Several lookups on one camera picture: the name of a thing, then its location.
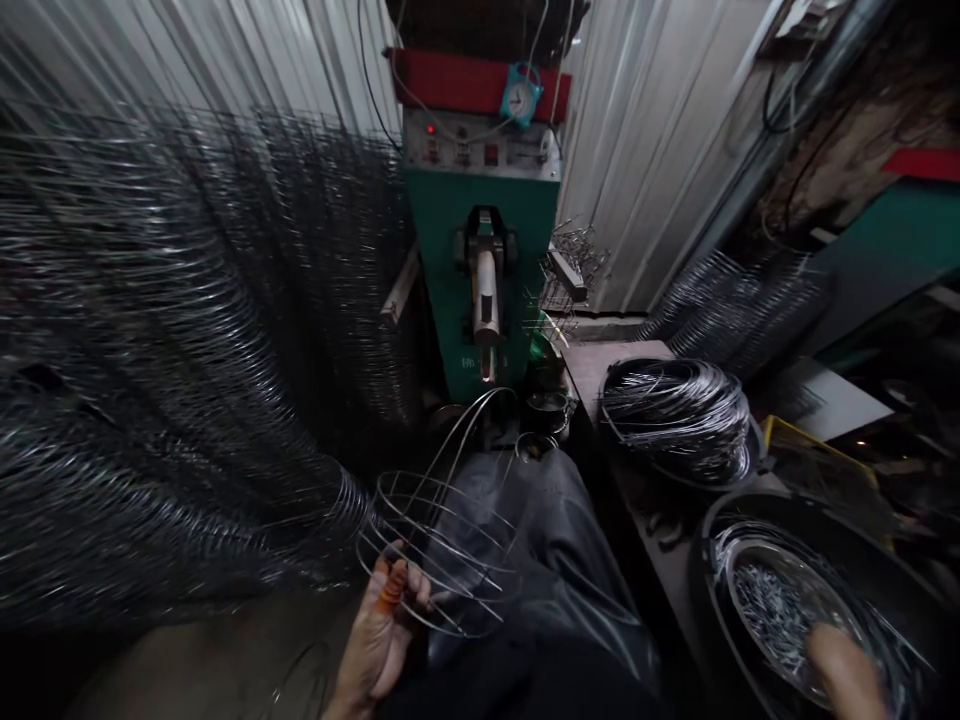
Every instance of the welding machine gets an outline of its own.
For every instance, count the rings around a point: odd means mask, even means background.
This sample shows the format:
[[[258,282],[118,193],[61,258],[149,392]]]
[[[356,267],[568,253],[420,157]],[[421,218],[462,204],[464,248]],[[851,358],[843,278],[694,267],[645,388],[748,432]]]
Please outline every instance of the welding machine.
[[[562,179],[570,76],[390,49],[403,164],[450,399],[523,380]]]

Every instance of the white corrugated sheet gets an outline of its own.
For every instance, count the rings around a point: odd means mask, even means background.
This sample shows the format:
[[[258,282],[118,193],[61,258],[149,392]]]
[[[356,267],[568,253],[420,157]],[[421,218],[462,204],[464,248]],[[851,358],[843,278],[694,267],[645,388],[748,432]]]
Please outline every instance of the white corrugated sheet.
[[[778,4],[594,2],[564,66],[574,98],[558,213],[593,222],[611,252],[592,309],[649,309],[687,257],[760,132],[766,70],[754,72],[753,56]],[[380,0],[362,0],[361,22],[373,94],[395,132]],[[379,128],[355,0],[7,0],[0,23],[8,96],[57,88],[93,103],[235,112],[273,103]]]
[[[374,96],[397,131],[390,66],[380,55],[392,37],[386,7],[362,0],[360,20]],[[51,88],[104,105],[172,100],[242,112],[274,104],[356,131],[379,128],[356,0],[6,0],[0,28],[7,95],[19,81],[41,97]]]
[[[646,311],[682,266],[762,131],[754,55],[779,5],[594,4],[558,214],[593,222],[611,253],[591,309]]]

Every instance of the stacked wire baskets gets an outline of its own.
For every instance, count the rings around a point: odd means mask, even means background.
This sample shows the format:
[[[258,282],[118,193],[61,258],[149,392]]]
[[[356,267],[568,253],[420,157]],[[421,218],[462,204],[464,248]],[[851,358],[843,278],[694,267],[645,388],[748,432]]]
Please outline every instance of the stacked wire baskets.
[[[749,380],[827,306],[828,277],[809,260],[785,249],[743,266],[715,252],[677,277],[637,339],[663,340],[679,357]]]

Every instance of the hand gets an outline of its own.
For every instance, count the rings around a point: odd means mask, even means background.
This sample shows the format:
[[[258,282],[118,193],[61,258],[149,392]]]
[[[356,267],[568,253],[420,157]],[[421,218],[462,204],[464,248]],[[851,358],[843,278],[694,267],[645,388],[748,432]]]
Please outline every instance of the hand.
[[[392,547],[400,550],[403,542]],[[397,684],[415,627],[400,604],[404,595],[418,612],[430,612],[430,581],[420,568],[403,559],[391,566],[381,555],[353,621],[324,720],[370,717]]]
[[[845,632],[817,623],[807,636],[807,656],[840,720],[885,720],[877,668]]]

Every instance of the red panel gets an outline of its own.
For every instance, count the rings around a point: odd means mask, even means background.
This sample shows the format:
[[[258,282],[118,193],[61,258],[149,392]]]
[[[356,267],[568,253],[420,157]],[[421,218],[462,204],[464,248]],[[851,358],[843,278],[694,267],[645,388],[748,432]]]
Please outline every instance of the red panel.
[[[431,110],[451,110],[475,115],[500,115],[503,91],[507,87],[507,63],[445,55],[425,50],[387,49],[388,59],[393,62],[396,54],[397,76]],[[533,114],[534,120],[550,122],[553,93],[557,87],[556,70],[540,70],[543,94]],[[409,107],[420,107],[394,81],[397,100]],[[553,121],[561,123],[567,116],[567,100],[570,97],[570,76],[560,78],[560,96]]]
[[[960,183],[960,150],[900,148],[883,166],[897,175]]]

